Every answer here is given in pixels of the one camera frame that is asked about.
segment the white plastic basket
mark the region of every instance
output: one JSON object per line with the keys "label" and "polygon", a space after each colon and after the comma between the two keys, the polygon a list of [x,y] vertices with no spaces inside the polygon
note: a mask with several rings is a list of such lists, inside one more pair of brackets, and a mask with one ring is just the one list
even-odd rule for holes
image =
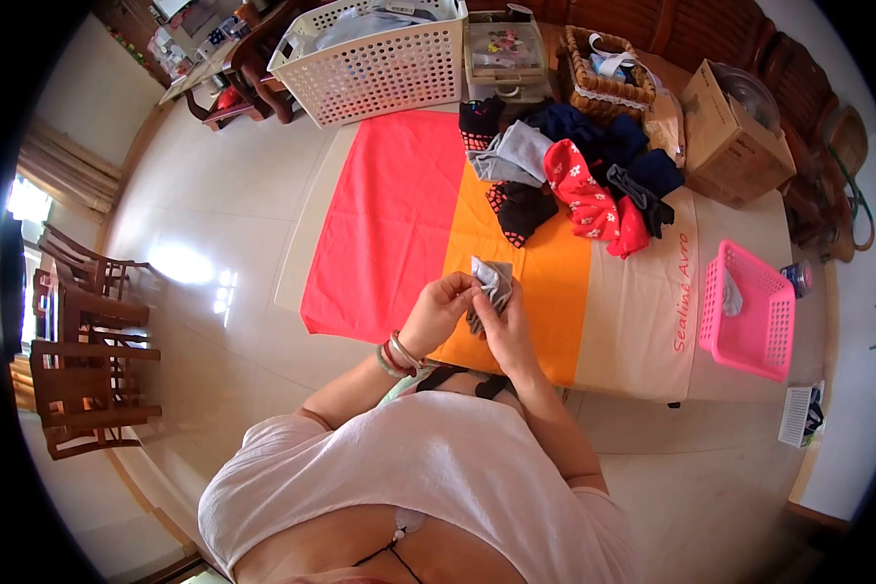
{"label": "white plastic basket", "polygon": [[788,388],[788,392],[785,394],[785,407],[782,410],[782,425],[779,426],[779,442],[784,442],[797,449],[806,446],[804,425],[808,419],[811,394],[816,390],[820,391],[822,396],[824,395],[824,381],[811,387]]}
{"label": "white plastic basket", "polygon": [[364,14],[369,4],[339,0],[295,18],[266,67],[318,127],[460,100],[463,0],[428,1],[454,19],[364,36],[305,56],[289,41],[291,33],[317,35],[349,8]]}

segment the gray sock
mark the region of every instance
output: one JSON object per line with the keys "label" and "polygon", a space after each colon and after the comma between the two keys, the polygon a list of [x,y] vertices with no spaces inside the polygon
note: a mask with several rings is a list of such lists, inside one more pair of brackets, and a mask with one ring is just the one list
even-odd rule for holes
{"label": "gray sock", "polygon": [[519,120],[506,128],[502,134],[497,155],[519,166],[538,181],[545,182],[545,157],[554,142],[545,137],[537,128]]}
{"label": "gray sock", "polygon": [[648,189],[642,187],[638,182],[634,181],[626,174],[626,169],[612,165],[607,170],[607,180],[617,185],[620,191],[630,195],[630,199],[641,211],[649,205],[649,199],[655,198]]}
{"label": "gray sock", "polygon": [[477,178],[481,181],[491,182],[521,182],[536,189],[541,187],[542,181],[523,170],[519,165],[511,163],[497,154],[497,147],[500,146],[501,140],[502,134],[497,134],[486,150],[466,150],[464,152],[467,155],[467,160],[477,172]]}
{"label": "gray sock", "polygon": [[[471,256],[471,274],[483,284],[480,290],[491,298],[491,305],[497,314],[502,314],[509,297],[513,295],[513,264],[506,262],[481,262],[475,255]],[[471,326],[471,334],[484,330],[474,309],[467,311],[467,323]]]}

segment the white shirt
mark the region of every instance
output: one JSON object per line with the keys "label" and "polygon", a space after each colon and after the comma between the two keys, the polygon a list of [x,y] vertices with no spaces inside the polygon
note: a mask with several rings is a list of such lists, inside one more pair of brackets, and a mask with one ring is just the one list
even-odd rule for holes
{"label": "white shirt", "polygon": [[395,399],[326,432],[301,416],[250,428],[201,496],[227,574],[269,536],[356,505],[420,511],[480,537],[529,584],[634,579],[624,513],[571,489],[512,407],[447,391]]}

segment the curtain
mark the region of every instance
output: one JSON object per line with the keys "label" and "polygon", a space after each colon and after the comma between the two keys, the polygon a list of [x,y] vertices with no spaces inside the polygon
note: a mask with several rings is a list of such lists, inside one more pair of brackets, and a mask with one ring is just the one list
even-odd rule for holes
{"label": "curtain", "polygon": [[35,412],[33,372],[29,367],[29,357],[17,355],[13,359],[10,364],[10,377],[13,379],[13,393],[17,397],[17,409]]}
{"label": "curtain", "polygon": [[19,149],[17,171],[58,203],[101,223],[114,204],[120,169],[38,118]]}

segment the cardboard box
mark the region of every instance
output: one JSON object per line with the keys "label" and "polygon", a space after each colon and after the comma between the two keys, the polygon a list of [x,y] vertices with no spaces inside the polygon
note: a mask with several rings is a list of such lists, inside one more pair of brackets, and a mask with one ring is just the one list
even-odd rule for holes
{"label": "cardboard box", "polygon": [[795,176],[785,142],[728,99],[705,59],[682,93],[686,185],[692,191],[741,208]]}

